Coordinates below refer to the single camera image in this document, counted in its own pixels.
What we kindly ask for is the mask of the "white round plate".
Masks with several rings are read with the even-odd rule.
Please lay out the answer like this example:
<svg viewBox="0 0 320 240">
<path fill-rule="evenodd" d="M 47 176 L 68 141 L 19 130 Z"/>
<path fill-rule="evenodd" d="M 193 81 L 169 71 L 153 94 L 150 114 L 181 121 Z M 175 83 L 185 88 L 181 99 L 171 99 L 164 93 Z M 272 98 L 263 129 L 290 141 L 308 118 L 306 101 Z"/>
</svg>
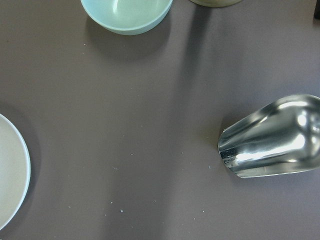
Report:
<svg viewBox="0 0 320 240">
<path fill-rule="evenodd" d="M 31 160 L 26 142 L 5 116 L 0 116 L 0 228 L 21 207 L 30 183 Z"/>
</svg>

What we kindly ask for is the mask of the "mint green bowl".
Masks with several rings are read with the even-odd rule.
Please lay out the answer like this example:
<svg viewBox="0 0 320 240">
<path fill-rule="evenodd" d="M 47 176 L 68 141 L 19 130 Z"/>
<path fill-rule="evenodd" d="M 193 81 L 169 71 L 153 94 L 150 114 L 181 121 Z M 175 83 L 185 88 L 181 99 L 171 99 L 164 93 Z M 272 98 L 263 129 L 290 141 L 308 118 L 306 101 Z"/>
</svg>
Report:
<svg viewBox="0 0 320 240">
<path fill-rule="evenodd" d="M 106 30 L 139 35 L 156 27 L 168 14 L 171 0 L 82 0 L 88 16 Z"/>
</svg>

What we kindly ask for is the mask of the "wooden cup stand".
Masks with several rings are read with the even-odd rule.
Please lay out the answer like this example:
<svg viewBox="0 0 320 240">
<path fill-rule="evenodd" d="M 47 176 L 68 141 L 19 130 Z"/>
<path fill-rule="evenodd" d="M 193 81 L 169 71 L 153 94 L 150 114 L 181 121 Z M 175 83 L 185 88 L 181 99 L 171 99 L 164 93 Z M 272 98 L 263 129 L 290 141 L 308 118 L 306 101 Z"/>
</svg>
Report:
<svg viewBox="0 0 320 240">
<path fill-rule="evenodd" d="M 190 0 L 191 2 L 210 8 L 223 8 L 242 2 L 242 0 Z"/>
</svg>

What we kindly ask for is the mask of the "metal scoop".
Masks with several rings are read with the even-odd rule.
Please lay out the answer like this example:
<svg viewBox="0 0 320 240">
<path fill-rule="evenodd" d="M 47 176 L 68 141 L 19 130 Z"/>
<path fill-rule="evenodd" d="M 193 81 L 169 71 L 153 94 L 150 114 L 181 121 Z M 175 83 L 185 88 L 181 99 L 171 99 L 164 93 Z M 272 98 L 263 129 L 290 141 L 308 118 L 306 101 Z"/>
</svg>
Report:
<svg viewBox="0 0 320 240">
<path fill-rule="evenodd" d="M 224 165 L 240 178 L 295 174 L 320 167 L 320 99 L 280 98 L 224 129 Z"/>
</svg>

